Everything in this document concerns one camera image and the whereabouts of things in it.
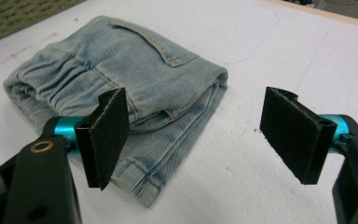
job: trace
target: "wooden edge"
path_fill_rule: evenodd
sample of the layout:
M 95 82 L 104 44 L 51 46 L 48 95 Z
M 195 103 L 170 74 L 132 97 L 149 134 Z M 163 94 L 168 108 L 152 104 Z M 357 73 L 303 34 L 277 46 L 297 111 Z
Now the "wooden edge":
M 323 10 L 320 10 L 318 8 L 305 7 L 305 6 L 301 6 L 301 5 L 298 5 L 298 4 L 286 2 L 286 1 L 283 1 L 283 0 L 267 0 L 267 1 L 271 2 L 271 3 L 284 5 L 286 7 L 293 7 L 293 8 L 296 8 L 296 9 L 300 9 L 300 10 L 303 10 L 303 11 L 306 11 L 306 12 L 309 12 L 309 13 L 312 13 L 312 14 L 328 17 L 328 18 L 331 18 L 333 20 L 345 21 L 345 22 L 350 23 L 350 24 L 358 25 L 358 19 L 348 17 L 348 16 L 339 15 L 339 14 L 336 14 L 336 13 L 333 13 L 333 12 L 323 11 Z

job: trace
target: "white table surface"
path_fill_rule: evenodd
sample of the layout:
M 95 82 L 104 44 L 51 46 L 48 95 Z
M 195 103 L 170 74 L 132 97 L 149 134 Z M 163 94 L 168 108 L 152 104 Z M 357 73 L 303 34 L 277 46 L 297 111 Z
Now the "white table surface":
M 259 127 L 265 88 L 299 95 L 315 113 L 358 121 L 358 21 L 268 0 L 89 0 L 0 40 L 0 164 L 37 137 L 2 82 L 47 44 L 98 15 L 143 25 L 228 69 L 228 89 L 188 157 L 150 208 L 122 189 L 87 187 L 71 159 L 84 223 L 336 223 L 328 155 L 302 186 Z

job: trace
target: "teal anodized part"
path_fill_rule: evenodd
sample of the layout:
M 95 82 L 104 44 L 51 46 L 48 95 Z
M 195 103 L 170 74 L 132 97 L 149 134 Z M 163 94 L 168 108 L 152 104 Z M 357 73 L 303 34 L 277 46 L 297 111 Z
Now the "teal anodized part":
M 350 133 L 350 128 L 347 122 L 340 115 L 319 115 L 323 119 L 330 119 L 337 124 L 336 132 L 334 133 L 333 141 L 338 140 L 339 136 L 344 133 Z
M 77 145 L 75 125 L 80 122 L 84 117 L 62 117 L 54 129 L 54 134 L 62 135 L 66 140 L 72 142 L 75 146 L 75 150 L 71 151 L 69 155 L 79 156 L 80 151 Z

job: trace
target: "back pocket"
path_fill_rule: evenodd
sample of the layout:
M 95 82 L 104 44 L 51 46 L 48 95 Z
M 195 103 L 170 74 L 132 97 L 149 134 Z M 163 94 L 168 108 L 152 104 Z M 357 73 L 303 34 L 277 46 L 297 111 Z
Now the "back pocket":
M 133 23 L 112 19 L 109 25 L 113 28 L 122 28 L 132 31 L 141 36 L 158 51 L 164 62 L 171 67 L 183 65 L 198 57 L 197 54 L 176 45 L 165 37 Z

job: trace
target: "light blue denim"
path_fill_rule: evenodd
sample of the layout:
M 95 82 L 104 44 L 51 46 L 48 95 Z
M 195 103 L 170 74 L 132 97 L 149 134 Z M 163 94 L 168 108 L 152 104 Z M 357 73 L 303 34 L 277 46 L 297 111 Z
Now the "light blue denim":
M 227 70 L 141 26 L 98 17 L 48 45 L 4 82 L 41 133 L 54 116 L 86 116 L 125 87 L 131 132 L 112 181 L 150 206 L 227 88 Z

